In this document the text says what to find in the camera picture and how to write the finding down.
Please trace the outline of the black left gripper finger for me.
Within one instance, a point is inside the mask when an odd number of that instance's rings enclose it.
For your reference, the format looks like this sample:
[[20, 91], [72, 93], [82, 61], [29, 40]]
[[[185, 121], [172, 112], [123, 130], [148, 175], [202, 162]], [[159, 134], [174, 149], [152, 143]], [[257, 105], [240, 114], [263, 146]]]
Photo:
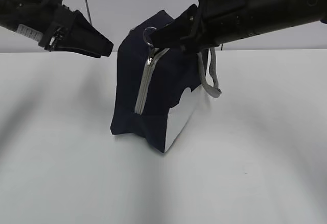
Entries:
[[100, 45], [68, 45], [68, 44], [55, 44], [52, 46], [53, 51], [64, 51], [77, 53], [93, 58], [100, 58], [102, 56], [110, 56], [110, 44], [100, 44]]
[[96, 30], [79, 10], [74, 13], [73, 47], [84, 53], [111, 53], [113, 43]]

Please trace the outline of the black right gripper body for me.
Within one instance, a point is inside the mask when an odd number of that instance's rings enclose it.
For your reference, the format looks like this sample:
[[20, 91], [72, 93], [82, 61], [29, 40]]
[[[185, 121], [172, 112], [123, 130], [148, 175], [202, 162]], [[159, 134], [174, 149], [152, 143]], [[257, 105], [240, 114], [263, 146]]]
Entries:
[[185, 13], [189, 25], [180, 36], [181, 49], [187, 53], [217, 47], [245, 38], [245, 0], [198, 0]]

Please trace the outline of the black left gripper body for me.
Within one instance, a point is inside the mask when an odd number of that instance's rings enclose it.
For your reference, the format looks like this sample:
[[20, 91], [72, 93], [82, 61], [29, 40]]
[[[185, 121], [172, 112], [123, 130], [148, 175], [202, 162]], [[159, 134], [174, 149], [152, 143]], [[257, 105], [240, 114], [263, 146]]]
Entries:
[[72, 11], [62, 2], [63, 0], [43, 0], [45, 31], [38, 45], [49, 52], [73, 51], [70, 46], [73, 42], [71, 34], [79, 11]]

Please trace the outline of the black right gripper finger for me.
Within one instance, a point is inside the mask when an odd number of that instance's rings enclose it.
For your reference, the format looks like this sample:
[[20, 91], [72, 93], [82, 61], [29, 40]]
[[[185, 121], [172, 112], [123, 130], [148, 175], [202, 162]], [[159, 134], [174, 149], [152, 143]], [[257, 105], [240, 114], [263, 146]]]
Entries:
[[152, 44], [156, 48], [179, 48], [182, 39], [190, 35], [197, 9], [197, 5], [192, 4], [172, 22], [150, 33]]

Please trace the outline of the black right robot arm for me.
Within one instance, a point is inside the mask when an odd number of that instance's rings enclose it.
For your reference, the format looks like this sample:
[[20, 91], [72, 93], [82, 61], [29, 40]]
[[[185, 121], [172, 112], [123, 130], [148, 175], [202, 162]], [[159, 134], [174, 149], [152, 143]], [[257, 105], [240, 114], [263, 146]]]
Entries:
[[326, 0], [198, 0], [150, 39], [157, 48], [198, 53], [316, 21], [326, 22]]

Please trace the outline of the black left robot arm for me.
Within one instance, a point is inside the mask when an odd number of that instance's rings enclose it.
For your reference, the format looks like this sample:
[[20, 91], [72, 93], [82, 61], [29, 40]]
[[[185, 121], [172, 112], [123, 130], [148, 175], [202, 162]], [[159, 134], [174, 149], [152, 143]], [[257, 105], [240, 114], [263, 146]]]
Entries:
[[49, 52], [100, 58], [113, 50], [113, 43], [63, 0], [1, 0], [1, 27], [36, 41]]

